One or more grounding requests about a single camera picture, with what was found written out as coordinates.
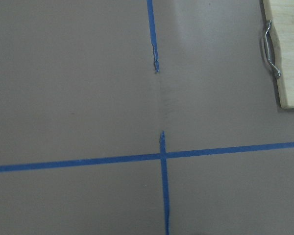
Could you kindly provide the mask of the wooden cutting board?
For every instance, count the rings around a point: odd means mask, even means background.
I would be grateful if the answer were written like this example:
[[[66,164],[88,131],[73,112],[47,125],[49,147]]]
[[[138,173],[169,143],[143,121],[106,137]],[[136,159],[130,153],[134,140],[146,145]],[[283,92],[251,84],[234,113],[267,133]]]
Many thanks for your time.
[[[294,109],[294,0],[264,0],[267,63],[277,82],[280,105]]]

